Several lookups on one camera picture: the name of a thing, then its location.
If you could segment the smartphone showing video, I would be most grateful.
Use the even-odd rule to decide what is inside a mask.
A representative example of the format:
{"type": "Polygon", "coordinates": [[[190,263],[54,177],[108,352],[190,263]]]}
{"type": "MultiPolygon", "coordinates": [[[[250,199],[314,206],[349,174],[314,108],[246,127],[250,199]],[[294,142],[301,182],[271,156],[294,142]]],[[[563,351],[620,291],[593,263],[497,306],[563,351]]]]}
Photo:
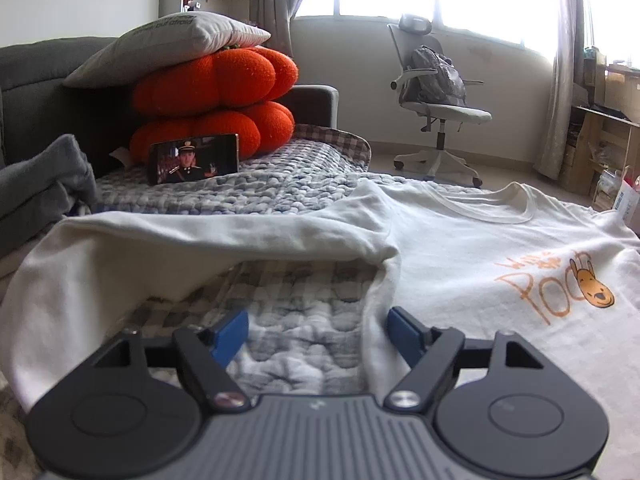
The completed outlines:
{"type": "Polygon", "coordinates": [[[225,133],[153,144],[146,169],[149,185],[189,183],[233,174],[239,169],[238,135],[225,133]]]}

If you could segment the grey blanket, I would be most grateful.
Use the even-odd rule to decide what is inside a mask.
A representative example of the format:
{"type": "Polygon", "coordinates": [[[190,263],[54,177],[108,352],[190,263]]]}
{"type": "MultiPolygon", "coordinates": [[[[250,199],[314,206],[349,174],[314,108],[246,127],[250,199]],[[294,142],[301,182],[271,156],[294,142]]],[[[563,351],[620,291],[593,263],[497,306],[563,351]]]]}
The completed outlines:
{"type": "Polygon", "coordinates": [[[99,197],[86,155],[71,134],[43,152],[1,170],[1,255],[9,255],[79,203],[93,207],[99,197]]]}

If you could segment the white cardboard box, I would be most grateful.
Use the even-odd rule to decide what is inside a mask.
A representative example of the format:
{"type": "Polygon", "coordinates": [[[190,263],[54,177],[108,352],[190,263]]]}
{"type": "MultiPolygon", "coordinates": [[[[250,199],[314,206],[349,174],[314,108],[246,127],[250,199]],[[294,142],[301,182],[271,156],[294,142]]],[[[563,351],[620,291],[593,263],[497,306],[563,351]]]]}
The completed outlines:
{"type": "Polygon", "coordinates": [[[613,209],[627,228],[640,235],[640,194],[626,180],[620,184],[613,209]]]}

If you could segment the wooden shelf unit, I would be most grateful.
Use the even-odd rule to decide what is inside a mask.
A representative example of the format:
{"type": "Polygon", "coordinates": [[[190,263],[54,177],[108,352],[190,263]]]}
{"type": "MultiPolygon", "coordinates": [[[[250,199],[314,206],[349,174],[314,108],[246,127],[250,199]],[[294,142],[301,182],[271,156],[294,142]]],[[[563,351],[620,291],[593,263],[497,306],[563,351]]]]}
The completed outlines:
{"type": "Polygon", "coordinates": [[[639,174],[639,71],[584,51],[573,92],[559,182],[589,197],[595,210],[613,207],[623,177],[639,174]]]}

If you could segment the orange flower cushion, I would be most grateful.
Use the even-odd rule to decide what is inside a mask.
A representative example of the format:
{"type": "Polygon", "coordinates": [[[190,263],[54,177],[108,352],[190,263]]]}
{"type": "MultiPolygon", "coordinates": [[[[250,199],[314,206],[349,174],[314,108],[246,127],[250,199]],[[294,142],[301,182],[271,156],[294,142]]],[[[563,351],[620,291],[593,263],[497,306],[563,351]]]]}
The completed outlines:
{"type": "Polygon", "coordinates": [[[299,71],[292,58],[265,47],[234,48],[156,70],[134,85],[132,108],[144,118],[129,151],[137,164],[151,146],[235,133],[239,159],[271,153],[292,139],[295,119],[278,102],[299,71]]]}

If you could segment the grey backpack on chair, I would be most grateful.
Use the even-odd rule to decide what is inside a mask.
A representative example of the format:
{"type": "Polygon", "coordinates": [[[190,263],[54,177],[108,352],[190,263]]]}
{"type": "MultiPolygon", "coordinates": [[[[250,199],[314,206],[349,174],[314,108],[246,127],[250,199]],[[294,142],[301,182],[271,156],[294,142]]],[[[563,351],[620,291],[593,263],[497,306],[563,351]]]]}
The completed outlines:
{"type": "Polygon", "coordinates": [[[421,46],[412,51],[409,67],[414,70],[429,68],[435,73],[411,78],[406,90],[407,101],[466,105],[465,84],[450,58],[430,47],[421,46]]]}

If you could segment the dark grey sofa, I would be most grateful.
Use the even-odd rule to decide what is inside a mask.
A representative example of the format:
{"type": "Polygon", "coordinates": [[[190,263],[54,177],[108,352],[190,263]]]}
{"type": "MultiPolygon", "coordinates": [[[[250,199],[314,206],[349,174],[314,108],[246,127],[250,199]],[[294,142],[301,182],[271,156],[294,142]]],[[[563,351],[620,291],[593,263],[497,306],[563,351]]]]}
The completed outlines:
{"type": "MultiPolygon", "coordinates": [[[[55,39],[1,51],[1,153],[6,164],[32,158],[62,134],[71,134],[94,173],[105,176],[127,166],[129,143],[144,118],[132,108],[131,84],[70,88],[65,78],[90,55],[107,47],[103,38],[55,39]]],[[[337,91],[298,81],[278,102],[298,125],[333,128],[337,91]]]]}

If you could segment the grey right curtain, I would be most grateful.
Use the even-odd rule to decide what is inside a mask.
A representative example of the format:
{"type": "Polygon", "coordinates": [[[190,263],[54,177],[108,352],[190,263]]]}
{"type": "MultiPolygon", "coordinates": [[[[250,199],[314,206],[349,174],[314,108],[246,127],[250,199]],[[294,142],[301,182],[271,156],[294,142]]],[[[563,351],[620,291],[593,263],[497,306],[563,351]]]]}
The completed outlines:
{"type": "Polygon", "coordinates": [[[584,0],[560,0],[558,47],[553,61],[549,102],[534,169],[556,180],[562,168],[574,85],[584,76],[584,0]]]}

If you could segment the white pillow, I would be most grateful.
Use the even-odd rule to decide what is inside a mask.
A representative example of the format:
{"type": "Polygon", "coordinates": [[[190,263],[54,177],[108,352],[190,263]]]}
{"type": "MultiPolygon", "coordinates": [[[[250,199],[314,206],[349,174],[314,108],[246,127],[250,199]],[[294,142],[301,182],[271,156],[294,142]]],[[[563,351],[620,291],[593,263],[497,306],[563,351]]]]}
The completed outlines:
{"type": "Polygon", "coordinates": [[[70,88],[131,84],[160,68],[193,61],[224,47],[256,47],[265,29],[205,11],[179,12],[131,29],[96,52],[63,81],[70,88]]]}

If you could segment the grey office chair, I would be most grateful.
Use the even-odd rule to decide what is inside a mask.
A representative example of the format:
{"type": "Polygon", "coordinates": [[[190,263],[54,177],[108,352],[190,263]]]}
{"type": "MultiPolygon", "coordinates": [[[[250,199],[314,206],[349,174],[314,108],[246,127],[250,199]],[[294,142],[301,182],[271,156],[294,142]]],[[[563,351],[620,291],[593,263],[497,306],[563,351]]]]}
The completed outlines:
{"type": "MultiPolygon", "coordinates": [[[[442,55],[445,53],[439,40],[433,36],[433,24],[427,18],[405,14],[396,24],[388,24],[387,28],[390,31],[400,65],[399,76],[390,82],[390,88],[397,94],[399,106],[425,120],[425,125],[421,128],[423,132],[430,132],[432,125],[438,125],[435,144],[412,154],[397,155],[394,158],[395,169],[418,174],[430,181],[471,185],[474,188],[480,188],[483,185],[483,180],[478,172],[469,166],[464,158],[446,150],[446,125],[450,122],[454,122],[458,126],[483,125],[492,121],[491,114],[487,110],[470,107],[468,103],[465,106],[454,106],[407,101],[406,90],[410,79],[435,73],[429,68],[425,70],[410,68],[412,51],[418,47],[427,46],[442,55]]],[[[462,80],[465,88],[484,84],[481,80],[464,78],[462,80]]]]}

